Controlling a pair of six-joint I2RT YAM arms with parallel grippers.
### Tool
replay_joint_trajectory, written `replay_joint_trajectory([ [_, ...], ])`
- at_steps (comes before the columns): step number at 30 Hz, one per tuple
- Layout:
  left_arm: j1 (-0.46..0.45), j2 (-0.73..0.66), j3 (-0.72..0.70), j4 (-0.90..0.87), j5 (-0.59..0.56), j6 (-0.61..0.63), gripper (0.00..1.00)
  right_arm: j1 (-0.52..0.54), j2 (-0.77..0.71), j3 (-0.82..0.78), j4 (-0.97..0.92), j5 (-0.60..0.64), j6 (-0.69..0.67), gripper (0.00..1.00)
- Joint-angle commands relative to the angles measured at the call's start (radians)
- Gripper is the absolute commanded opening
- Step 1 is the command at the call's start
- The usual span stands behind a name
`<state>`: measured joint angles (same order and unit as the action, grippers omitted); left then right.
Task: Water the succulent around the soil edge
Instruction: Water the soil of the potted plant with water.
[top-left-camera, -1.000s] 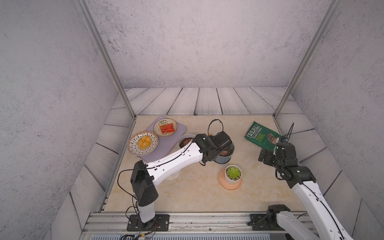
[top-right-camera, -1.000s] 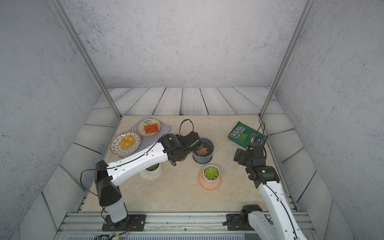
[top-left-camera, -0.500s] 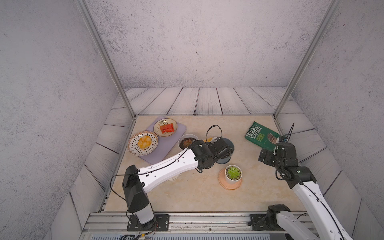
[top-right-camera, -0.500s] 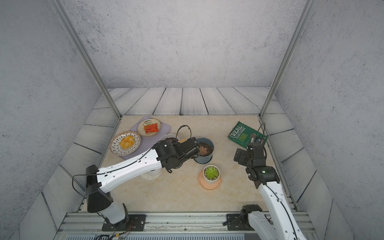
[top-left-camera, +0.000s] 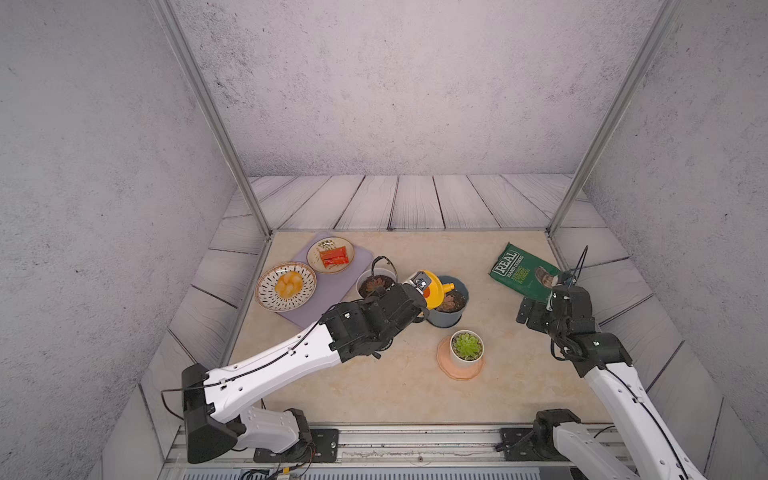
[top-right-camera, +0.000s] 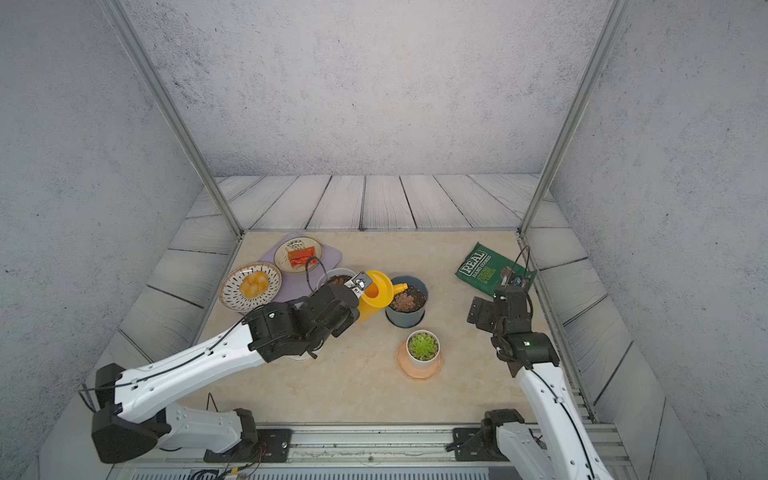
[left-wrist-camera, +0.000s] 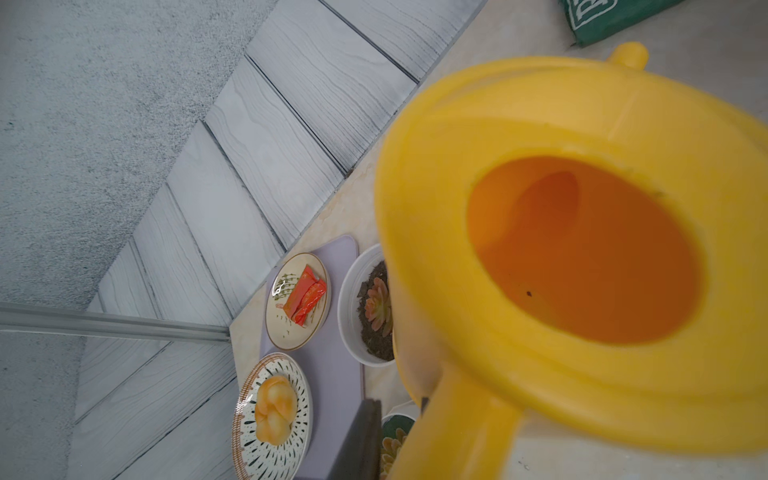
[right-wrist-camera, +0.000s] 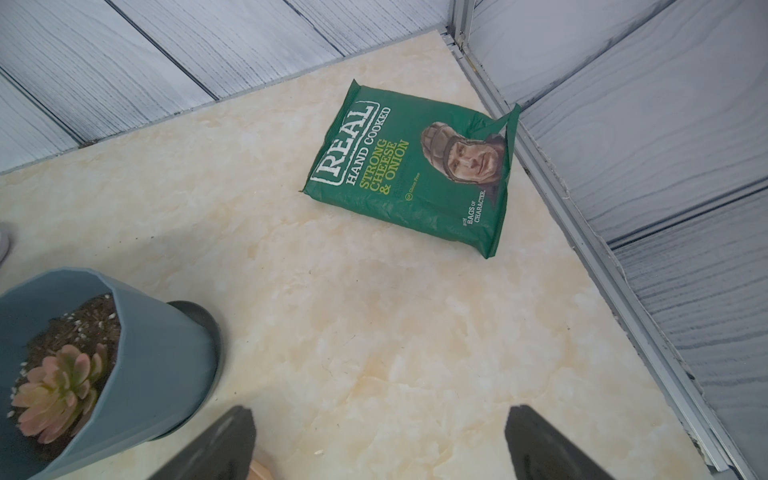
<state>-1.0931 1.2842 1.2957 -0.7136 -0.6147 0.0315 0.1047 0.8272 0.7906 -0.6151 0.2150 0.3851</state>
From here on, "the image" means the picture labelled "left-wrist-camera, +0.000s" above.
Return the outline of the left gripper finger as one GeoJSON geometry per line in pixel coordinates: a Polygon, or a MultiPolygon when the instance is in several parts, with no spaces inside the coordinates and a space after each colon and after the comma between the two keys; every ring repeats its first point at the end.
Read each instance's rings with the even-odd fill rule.
{"type": "Polygon", "coordinates": [[[378,479],[381,431],[381,401],[363,400],[327,479],[378,479]]]}

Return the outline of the yellow watering can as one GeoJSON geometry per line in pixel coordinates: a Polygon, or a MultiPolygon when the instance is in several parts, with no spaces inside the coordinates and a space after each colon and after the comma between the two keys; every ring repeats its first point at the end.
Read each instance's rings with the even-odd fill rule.
{"type": "Polygon", "coordinates": [[[648,73],[523,57],[393,123],[374,203],[400,377],[396,479],[488,479],[535,411],[686,454],[767,447],[767,128],[648,73]]]}

